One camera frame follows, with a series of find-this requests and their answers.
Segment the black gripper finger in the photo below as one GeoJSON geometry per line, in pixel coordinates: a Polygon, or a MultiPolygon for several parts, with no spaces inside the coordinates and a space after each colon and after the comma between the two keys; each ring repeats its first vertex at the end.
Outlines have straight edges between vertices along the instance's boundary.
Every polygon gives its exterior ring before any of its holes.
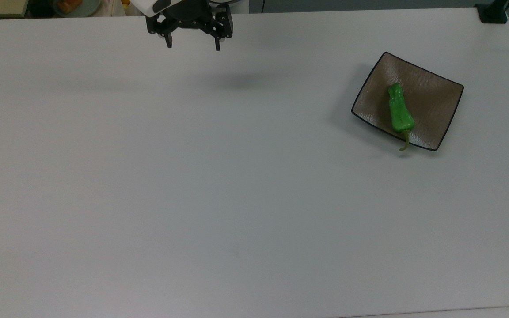
{"type": "Polygon", "coordinates": [[[220,51],[221,42],[233,37],[232,13],[229,5],[216,5],[211,7],[212,20],[210,22],[210,35],[215,40],[216,51],[220,51]]]}
{"type": "Polygon", "coordinates": [[[145,17],[147,31],[150,34],[157,34],[160,38],[164,39],[168,48],[172,48],[172,32],[175,30],[175,20],[165,18],[161,22],[158,22],[159,17],[159,14],[152,17],[145,17]]]}

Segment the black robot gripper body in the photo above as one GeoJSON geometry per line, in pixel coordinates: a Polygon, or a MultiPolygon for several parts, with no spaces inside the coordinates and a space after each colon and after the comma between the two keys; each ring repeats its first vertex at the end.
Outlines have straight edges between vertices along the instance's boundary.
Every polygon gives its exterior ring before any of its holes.
{"type": "Polygon", "coordinates": [[[215,27],[215,20],[208,0],[182,0],[162,11],[163,25],[215,27]]]}

